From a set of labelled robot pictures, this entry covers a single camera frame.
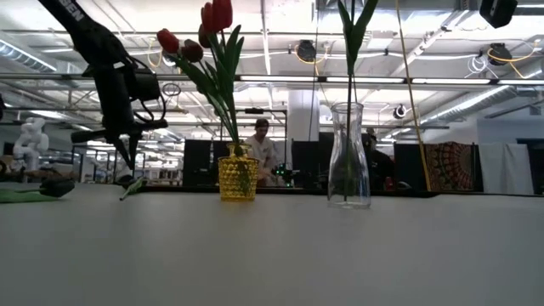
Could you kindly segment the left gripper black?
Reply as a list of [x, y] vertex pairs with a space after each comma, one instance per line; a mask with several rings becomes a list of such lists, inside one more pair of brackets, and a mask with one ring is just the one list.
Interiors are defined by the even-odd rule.
[[[103, 128], [96, 131], [74, 132], [71, 135], [71, 142], [74, 144], [97, 139], [104, 139], [105, 142], [113, 144], [130, 168], [135, 167], [141, 133], [167, 126], [164, 118], [156, 119], [153, 116], [144, 118], [133, 111], [132, 103], [138, 99], [129, 96], [125, 73], [134, 69], [137, 68], [122, 66], [116, 69], [113, 67], [88, 69], [99, 94]], [[128, 151], [121, 140], [122, 135], [129, 135]]]

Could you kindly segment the yellow textured glass vase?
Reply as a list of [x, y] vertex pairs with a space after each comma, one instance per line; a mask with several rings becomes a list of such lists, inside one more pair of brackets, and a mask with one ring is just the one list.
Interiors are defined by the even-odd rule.
[[249, 144], [228, 143], [229, 155], [218, 159], [218, 185], [222, 201], [253, 201], [258, 184], [259, 160], [248, 155]]

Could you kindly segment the maroon artificial tulip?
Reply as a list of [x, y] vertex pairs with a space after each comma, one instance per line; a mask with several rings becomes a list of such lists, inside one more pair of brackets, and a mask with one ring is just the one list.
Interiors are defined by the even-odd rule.
[[180, 49], [179, 66], [196, 85], [197, 91], [204, 95], [213, 107], [231, 139], [239, 144], [241, 141], [233, 96], [234, 80], [226, 71], [222, 60], [216, 58], [215, 66], [212, 66], [203, 62], [202, 58], [201, 45], [192, 40], [186, 40]]

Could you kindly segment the clear glass vase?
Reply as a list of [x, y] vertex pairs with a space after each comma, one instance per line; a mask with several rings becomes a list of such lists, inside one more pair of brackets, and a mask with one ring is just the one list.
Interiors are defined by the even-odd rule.
[[327, 186], [331, 207], [371, 206], [371, 181], [361, 132], [362, 111], [363, 105], [356, 103], [338, 103], [331, 108], [333, 145]]

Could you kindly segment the black curtain panel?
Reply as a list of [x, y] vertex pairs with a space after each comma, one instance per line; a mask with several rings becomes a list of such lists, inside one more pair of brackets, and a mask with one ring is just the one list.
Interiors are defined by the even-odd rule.
[[400, 189], [427, 189], [421, 152], [417, 144], [394, 145], [394, 173]]
[[211, 140], [186, 139], [184, 143], [183, 186], [213, 186], [213, 142]]

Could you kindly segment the horizontal ceiling pipe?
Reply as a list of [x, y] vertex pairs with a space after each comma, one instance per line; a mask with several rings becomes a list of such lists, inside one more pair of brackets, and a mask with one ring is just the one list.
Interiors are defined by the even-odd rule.
[[[100, 108], [32, 108], [32, 107], [7, 107], [4, 111], [56, 111], [56, 112], [103, 112]], [[189, 113], [186, 109], [133, 109], [134, 112], [165, 112], [165, 113]]]

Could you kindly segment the white humanoid robot figure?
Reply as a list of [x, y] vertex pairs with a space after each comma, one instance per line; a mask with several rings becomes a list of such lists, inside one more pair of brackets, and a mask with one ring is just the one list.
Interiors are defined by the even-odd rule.
[[29, 117], [21, 125], [21, 133], [14, 143], [13, 157], [26, 171], [35, 171], [39, 166], [39, 157], [49, 147], [48, 135], [43, 131], [45, 120]]

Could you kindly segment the black background robot gripper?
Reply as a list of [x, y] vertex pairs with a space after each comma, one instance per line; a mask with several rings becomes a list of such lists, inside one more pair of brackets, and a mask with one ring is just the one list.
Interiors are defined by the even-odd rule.
[[285, 163], [277, 165], [271, 170], [275, 184], [278, 187], [293, 188], [295, 173]]

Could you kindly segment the white hanging sheet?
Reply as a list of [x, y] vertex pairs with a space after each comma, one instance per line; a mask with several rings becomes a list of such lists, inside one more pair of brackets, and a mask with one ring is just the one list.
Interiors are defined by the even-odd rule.
[[479, 159], [484, 193], [534, 194], [529, 152], [525, 144], [481, 144]]

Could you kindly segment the mandala pattern tapestry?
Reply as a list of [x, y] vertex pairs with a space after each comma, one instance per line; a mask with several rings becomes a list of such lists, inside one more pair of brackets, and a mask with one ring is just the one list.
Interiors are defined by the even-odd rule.
[[473, 191], [473, 147], [445, 142], [426, 144], [426, 164], [431, 191]]

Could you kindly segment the black partition panel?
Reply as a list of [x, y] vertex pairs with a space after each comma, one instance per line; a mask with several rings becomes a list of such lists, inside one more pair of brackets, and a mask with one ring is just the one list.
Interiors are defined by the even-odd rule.
[[327, 190], [333, 133], [319, 133], [317, 141], [292, 141], [292, 170], [296, 188]]

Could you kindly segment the silver ventilation duct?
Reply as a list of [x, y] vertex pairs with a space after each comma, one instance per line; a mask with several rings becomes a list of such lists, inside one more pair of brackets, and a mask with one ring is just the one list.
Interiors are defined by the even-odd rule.
[[51, 64], [40, 59], [13, 44], [0, 39], [0, 57], [17, 62], [24, 67], [38, 73], [81, 73], [82, 69], [66, 61], [57, 61]]
[[437, 121], [451, 122], [461, 116], [470, 115], [512, 99], [516, 95], [517, 89], [511, 85], [503, 85], [481, 93], [467, 93], [444, 105], [444, 110], [438, 110], [436, 113], [424, 117], [420, 121], [420, 125], [426, 127]]

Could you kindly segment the long ceiling light rail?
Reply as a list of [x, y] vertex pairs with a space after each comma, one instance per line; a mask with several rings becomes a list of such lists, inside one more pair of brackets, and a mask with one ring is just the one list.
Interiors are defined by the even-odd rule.
[[[90, 76], [77, 74], [25, 74], [25, 73], [0, 73], [0, 80], [61, 80], [81, 81], [88, 80]], [[356, 83], [361, 84], [416, 84], [416, 85], [462, 85], [462, 86], [544, 86], [544, 79], [469, 79], [469, 78], [424, 78], [416, 77], [408, 80], [405, 77], [356, 77]], [[236, 82], [348, 82], [346, 76], [260, 76], [260, 75], [236, 75]]]

